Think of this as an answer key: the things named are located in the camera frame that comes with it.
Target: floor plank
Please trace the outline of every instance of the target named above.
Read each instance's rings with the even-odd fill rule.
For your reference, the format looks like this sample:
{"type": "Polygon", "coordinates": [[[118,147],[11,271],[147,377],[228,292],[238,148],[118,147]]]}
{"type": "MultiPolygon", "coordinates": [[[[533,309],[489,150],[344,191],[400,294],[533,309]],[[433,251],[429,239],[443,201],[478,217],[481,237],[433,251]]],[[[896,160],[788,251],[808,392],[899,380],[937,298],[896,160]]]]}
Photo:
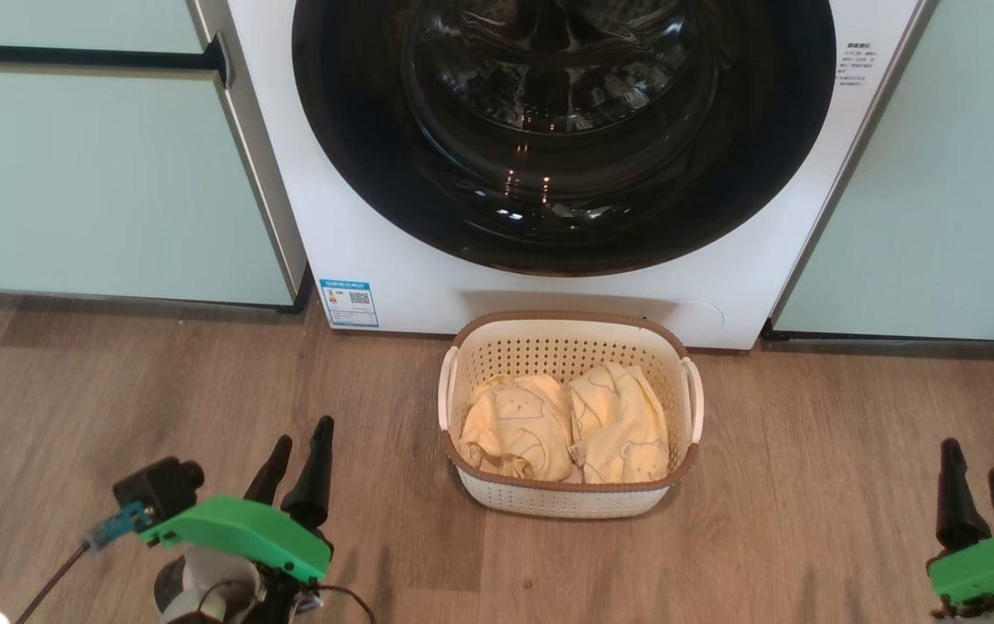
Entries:
{"type": "MultiPolygon", "coordinates": [[[[949,435],[991,520],[994,353],[696,353],[708,419],[691,474],[646,517],[563,522],[465,494],[437,439],[448,345],[334,333],[316,308],[0,296],[0,608],[17,614],[114,507],[117,478],[172,454],[204,467],[205,497],[239,494],[289,434],[286,492],[323,414],[329,580],[381,624],[920,621],[949,435]]],[[[156,621],[171,557],[124,541],[85,558],[32,624],[156,621]]],[[[308,620],[365,621],[348,601],[308,620]]]]}

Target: washing machine door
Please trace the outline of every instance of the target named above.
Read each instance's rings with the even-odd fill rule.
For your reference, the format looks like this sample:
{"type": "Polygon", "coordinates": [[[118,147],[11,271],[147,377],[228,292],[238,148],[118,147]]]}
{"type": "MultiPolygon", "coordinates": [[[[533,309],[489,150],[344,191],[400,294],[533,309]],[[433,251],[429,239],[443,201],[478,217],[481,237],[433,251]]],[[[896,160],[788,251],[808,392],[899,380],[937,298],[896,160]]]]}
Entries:
{"type": "Polygon", "coordinates": [[[400,229],[508,271],[672,260],[753,217],[821,129],[827,0],[297,0],[297,87],[400,229]]]}

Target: light green cabinet panel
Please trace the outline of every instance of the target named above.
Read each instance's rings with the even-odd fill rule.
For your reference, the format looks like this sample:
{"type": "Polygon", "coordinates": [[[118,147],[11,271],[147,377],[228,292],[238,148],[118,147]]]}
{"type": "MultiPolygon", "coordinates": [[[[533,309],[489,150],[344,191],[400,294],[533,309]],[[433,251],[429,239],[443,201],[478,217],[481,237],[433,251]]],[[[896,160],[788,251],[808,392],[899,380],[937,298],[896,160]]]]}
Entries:
{"type": "Polygon", "coordinates": [[[0,289],[291,304],[214,79],[0,71],[0,289]]]}
{"type": "Polygon", "coordinates": [[[0,0],[0,46],[203,50],[186,0],[0,0]]]}
{"type": "Polygon", "coordinates": [[[774,328],[994,340],[994,4],[940,1],[774,328]]]}

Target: laundry basket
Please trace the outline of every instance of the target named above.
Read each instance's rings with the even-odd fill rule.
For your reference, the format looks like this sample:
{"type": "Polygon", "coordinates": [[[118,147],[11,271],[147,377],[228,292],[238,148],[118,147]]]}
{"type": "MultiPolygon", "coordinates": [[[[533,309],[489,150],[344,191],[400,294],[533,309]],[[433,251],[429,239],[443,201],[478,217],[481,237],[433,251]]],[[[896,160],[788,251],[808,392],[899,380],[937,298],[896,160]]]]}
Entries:
{"type": "Polygon", "coordinates": [[[632,517],[650,510],[698,455],[704,425],[701,375],[659,324],[626,316],[516,312],[487,315],[458,332],[442,362],[439,426],[465,489],[486,506],[541,517],[632,517]],[[638,365],[666,411],[670,466],[650,483],[568,484],[508,478],[467,465],[460,438],[470,399],[493,375],[549,374],[568,383],[597,365],[638,365]]]}

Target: blue connector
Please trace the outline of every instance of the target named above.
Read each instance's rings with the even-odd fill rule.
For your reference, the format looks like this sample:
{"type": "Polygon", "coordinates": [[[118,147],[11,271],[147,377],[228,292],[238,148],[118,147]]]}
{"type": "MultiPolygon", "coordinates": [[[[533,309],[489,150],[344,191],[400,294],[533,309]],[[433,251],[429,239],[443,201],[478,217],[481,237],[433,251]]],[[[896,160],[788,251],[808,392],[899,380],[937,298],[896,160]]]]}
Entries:
{"type": "Polygon", "coordinates": [[[81,540],[88,545],[88,553],[95,554],[120,537],[146,528],[150,522],[151,518],[146,513],[146,507],[141,502],[135,501],[123,507],[119,513],[93,526],[92,529],[86,530],[81,540]]]}

